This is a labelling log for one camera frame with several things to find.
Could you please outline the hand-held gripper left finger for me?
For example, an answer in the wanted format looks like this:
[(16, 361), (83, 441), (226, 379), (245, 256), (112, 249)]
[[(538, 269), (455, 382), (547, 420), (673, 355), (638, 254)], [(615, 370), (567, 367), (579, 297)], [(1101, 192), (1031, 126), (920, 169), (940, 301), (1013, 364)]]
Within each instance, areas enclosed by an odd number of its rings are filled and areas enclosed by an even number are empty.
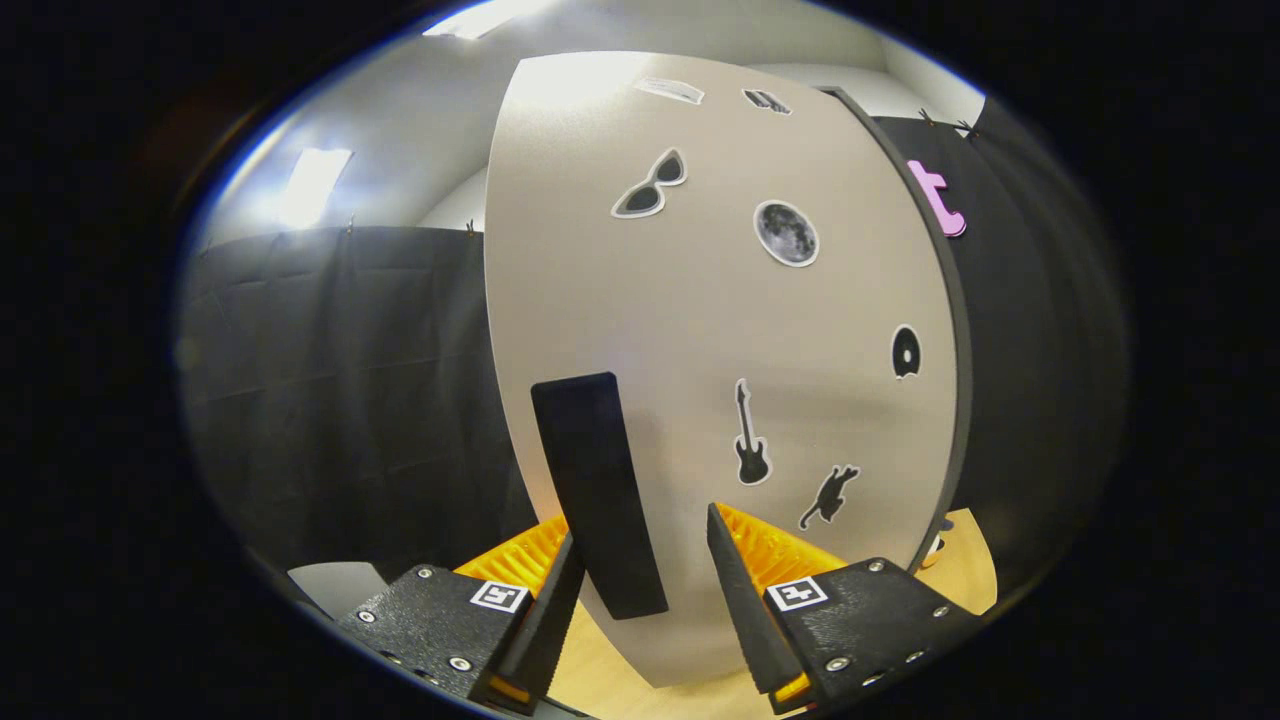
[(417, 565), (335, 624), (452, 700), (534, 716), (550, 703), (584, 578), (557, 516), (456, 569)]

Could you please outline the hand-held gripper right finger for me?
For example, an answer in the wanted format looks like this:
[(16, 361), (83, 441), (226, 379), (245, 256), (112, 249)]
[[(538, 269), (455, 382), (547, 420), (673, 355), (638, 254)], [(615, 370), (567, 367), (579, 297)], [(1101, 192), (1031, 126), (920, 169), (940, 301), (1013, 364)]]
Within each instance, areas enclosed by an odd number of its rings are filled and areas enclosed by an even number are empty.
[(707, 544), (751, 680), (778, 715), (851, 708), (982, 628), (887, 559), (845, 562), (724, 503), (707, 509)]

